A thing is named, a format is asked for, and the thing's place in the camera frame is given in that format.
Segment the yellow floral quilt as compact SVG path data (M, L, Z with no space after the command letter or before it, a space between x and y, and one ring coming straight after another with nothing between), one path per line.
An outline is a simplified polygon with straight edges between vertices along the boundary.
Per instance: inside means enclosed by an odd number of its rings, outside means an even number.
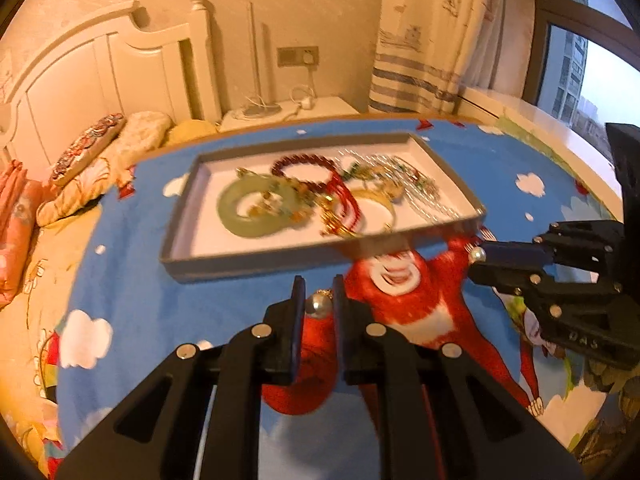
M188 119L171 125L158 148L217 131L211 122ZM129 183L108 189L120 200L134 195L136 165ZM64 456L56 402L62 321L104 195L43 228L36 221L20 288L1 308L1 415L28 463L47 479L54 478Z

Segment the cream shell pattern pillow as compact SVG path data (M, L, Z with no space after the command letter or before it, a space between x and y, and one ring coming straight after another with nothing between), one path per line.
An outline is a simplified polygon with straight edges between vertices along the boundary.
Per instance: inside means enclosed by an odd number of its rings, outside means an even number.
M62 187L62 191L42 203L36 213L40 228L70 217L92 200L104 195L113 185L132 180L130 168L147 152L160 146L172 125L171 118L162 112L131 114L116 138L78 176Z

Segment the orange folded blanket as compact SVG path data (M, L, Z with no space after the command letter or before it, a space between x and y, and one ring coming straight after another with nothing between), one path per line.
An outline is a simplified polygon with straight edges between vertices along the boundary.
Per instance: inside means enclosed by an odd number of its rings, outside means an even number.
M1 307L7 306L20 288L42 185L29 179L27 170L12 160L1 173Z

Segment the blue cartoon bed sheet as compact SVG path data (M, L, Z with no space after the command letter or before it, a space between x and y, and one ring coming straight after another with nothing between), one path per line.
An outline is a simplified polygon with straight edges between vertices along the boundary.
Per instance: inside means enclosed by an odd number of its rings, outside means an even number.
M178 148L140 162L129 197L108 194L79 268L60 328L58 408L72 448L184 342L223 344L257 322L290 290L291 272L181 284L160 263L160 246L186 174L198 154L346 133L410 131L448 162L488 209L502 240L529 240L558 220L594 220L605 209L530 136L491 127L417 119L331 120L277 127ZM518 300L466 283L465 312L497 350L541 422L596 474L631 433L636 401L628 387L578 354L552 356L512 318Z

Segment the grey shallow cardboard tray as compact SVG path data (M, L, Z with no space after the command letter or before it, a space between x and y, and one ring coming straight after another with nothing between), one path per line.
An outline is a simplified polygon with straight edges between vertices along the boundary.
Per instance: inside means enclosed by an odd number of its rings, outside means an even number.
M266 174L282 156L308 153L340 158L338 152L344 150L402 157L435 179L445 204L454 207L460 218L431 224L407 203L400 203L392 232L374 231L350 240L321 235L318 218L300 228L259 238L236 236L222 225L218 197L236 179L237 169ZM328 266L472 235L485 217L484 205L456 172L425 141L408 132L343 134L222 148L194 159L172 213L160 261L179 282Z

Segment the white wooden headboard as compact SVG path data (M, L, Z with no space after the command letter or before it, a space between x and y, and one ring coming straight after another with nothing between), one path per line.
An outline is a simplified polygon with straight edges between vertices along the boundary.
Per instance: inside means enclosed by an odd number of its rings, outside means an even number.
M188 19L145 32L136 0L112 4L63 29L10 80L1 162L51 167L81 131L110 113L142 110L220 122L212 17L190 0Z

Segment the white bedside table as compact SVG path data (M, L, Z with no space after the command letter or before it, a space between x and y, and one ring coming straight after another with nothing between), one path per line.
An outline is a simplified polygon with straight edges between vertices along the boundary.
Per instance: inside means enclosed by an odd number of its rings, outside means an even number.
M288 100L271 105L265 105L262 102L250 103L236 110L230 110L222 118L219 131L226 133L280 124L280 122L358 114L358 110L355 110L339 96L322 96L314 100L303 98L303 101L309 102L310 106L303 107L297 101Z

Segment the gold bangle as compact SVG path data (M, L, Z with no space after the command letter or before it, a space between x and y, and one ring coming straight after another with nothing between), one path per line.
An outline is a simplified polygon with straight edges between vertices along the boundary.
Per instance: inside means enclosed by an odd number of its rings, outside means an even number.
M396 226L396 210L392 201L382 192L355 188L352 195L360 207L357 231L361 234L392 232Z

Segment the wall power socket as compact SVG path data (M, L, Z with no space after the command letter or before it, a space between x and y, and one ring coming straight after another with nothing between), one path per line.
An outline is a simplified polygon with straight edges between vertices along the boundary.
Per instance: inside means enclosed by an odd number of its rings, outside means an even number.
M319 48L316 46L278 47L277 63L279 67L317 66Z

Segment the dark window frame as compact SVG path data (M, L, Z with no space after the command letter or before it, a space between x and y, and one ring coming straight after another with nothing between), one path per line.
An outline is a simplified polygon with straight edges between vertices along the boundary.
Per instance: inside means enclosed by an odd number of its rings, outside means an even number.
M546 69L550 28L558 26L591 40L639 67L639 1L615 0L628 25L574 0L535 0L535 26L522 99L535 105Z

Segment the green jade bangle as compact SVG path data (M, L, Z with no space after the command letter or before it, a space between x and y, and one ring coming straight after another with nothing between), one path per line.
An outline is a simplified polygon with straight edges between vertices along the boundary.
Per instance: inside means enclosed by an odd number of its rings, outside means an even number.
M283 231L296 222L304 208L298 192L270 174L244 174L219 195L218 217L232 234L259 238Z

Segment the slim desk lamp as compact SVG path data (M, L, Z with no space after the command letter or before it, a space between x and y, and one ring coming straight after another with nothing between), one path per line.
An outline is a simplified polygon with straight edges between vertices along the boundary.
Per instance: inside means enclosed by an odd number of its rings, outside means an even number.
M254 84L254 93L246 99L246 107L243 116L249 120L257 120L273 116L280 113L281 107L278 103L269 103L262 97L262 81L259 73L259 58L257 51L257 34L254 6L251 1L246 3L248 45L250 46L250 67Z

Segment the white pearl necklace green pendant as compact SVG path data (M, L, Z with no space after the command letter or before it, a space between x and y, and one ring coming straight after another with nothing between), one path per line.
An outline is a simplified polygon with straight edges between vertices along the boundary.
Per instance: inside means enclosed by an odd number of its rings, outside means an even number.
M381 193L392 204L407 203L427 223L457 220L460 214L444 202L433 177L398 155L339 151L344 181L357 180L364 190Z

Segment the patterned cream curtain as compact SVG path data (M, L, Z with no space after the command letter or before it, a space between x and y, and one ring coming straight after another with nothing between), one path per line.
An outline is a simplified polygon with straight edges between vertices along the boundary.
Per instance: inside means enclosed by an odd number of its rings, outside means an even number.
M503 0L382 0L369 110L450 114L495 47Z

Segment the large pearl earring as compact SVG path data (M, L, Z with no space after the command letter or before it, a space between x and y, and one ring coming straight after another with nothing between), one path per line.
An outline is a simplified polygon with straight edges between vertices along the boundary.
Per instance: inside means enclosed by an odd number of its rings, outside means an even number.
M333 292L329 289L318 289L305 301L305 314L310 318L322 320L333 312Z

